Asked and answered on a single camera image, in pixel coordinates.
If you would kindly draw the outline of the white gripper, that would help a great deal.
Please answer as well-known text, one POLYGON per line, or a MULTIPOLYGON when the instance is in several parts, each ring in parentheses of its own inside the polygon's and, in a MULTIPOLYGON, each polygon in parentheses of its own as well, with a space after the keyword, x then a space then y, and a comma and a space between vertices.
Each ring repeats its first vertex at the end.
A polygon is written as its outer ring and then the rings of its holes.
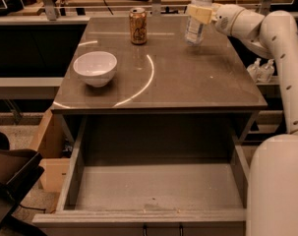
POLYGON ((205 25, 211 23, 213 11, 216 11, 214 23, 216 30, 238 39, 256 38, 265 18, 264 15, 233 4, 212 3, 211 7, 189 4, 187 7, 188 15, 205 25))

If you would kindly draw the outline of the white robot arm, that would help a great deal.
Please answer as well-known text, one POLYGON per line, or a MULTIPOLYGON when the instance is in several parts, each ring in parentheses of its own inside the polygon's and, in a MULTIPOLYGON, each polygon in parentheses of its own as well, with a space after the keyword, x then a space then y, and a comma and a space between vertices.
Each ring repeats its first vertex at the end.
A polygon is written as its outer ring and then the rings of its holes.
POLYGON ((298 236, 297 23, 286 11, 264 16, 234 4, 190 4, 187 14, 275 61, 285 132, 265 139, 252 155, 246 236, 298 236))

